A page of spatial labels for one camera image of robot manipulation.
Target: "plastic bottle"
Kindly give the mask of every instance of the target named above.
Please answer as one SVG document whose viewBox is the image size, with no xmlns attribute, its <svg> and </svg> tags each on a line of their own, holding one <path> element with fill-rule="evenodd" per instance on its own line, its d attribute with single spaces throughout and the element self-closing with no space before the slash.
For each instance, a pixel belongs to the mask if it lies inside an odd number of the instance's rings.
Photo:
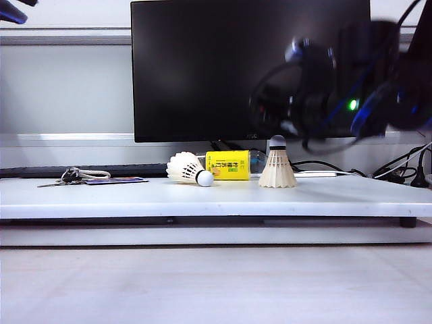
<svg viewBox="0 0 432 324">
<path fill-rule="evenodd" d="M 241 152 L 241 151 L 217 151 L 218 153 L 234 153 L 234 152 Z M 207 166 L 206 166 L 206 154 L 207 153 L 197 153 L 196 156 L 198 157 L 198 160 L 201 162 L 202 166 L 205 169 L 208 169 L 208 171 L 212 171 L 210 170 Z M 265 167 L 265 163 L 267 162 L 267 157 L 265 155 L 265 153 L 257 151 L 257 150 L 248 150 L 248 177 L 247 178 L 221 178 L 218 177 L 217 174 L 215 174 L 215 180 L 247 180 L 248 178 L 253 178 L 253 177 L 257 177 L 259 176 Z"/>
</svg>

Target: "keyboard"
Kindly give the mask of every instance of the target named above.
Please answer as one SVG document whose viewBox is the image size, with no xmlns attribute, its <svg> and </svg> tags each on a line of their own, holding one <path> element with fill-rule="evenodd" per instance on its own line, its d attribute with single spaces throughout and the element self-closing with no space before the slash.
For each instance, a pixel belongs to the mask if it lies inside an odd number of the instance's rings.
<svg viewBox="0 0 432 324">
<path fill-rule="evenodd" d="M 111 177 L 142 177 L 142 178 L 166 178 L 167 164 L 129 164 L 129 165 L 70 165 L 55 167 L 12 167 L 0 169 L 0 178 L 55 178 L 61 177 L 69 167 L 77 167 L 83 170 L 108 171 Z"/>
</svg>

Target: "yellow label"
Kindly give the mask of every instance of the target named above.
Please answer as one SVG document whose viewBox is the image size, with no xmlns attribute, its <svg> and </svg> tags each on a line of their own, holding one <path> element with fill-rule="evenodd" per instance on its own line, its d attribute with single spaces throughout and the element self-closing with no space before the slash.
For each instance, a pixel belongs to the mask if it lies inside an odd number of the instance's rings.
<svg viewBox="0 0 432 324">
<path fill-rule="evenodd" d="M 215 180 L 249 180 L 249 151 L 207 152 L 205 165 Z"/>
</svg>

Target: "shuttlecock cork base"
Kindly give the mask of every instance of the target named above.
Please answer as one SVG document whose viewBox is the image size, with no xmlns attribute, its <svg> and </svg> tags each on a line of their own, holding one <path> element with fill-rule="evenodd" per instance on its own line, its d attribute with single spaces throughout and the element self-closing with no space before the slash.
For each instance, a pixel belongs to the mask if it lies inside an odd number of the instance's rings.
<svg viewBox="0 0 432 324">
<path fill-rule="evenodd" d="M 292 188 L 297 186 L 290 161 L 286 155 L 286 141 L 282 135 L 270 139 L 270 153 L 259 179 L 261 187 Z"/>
<path fill-rule="evenodd" d="M 199 184 L 209 187 L 214 177 L 211 172 L 204 170 L 198 157 L 191 152 L 177 153 L 167 163 L 168 177 L 177 182 Z"/>
</svg>

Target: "keys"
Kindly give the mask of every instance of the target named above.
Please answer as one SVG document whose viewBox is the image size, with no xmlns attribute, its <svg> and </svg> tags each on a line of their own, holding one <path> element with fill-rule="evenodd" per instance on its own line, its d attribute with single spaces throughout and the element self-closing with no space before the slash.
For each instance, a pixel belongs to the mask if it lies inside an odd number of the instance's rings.
<svg viewBox="0 0 432 324">
<path fill-rule="evenodd" d="M 70 184 L 83 184 L 83 183 L 84 182 L 82 180 L 72 181 L 72 182 L 57 181 L 54 184 L 42 184 L 42 185 L 38 186 L 38 188 L 66 186 L 66 185 L 70 185 Z"/>
<path fill-rule="evenodd" d="M 54 184 L 43 184 L 38 188 L 54 187 L 54 186 L 65 186 L 70 184 L 83 184 L 82 178 L 79 176 L 79 169 L 70 167 L 62 175 L 61 178 L 56 180 Z"/>
</svg>

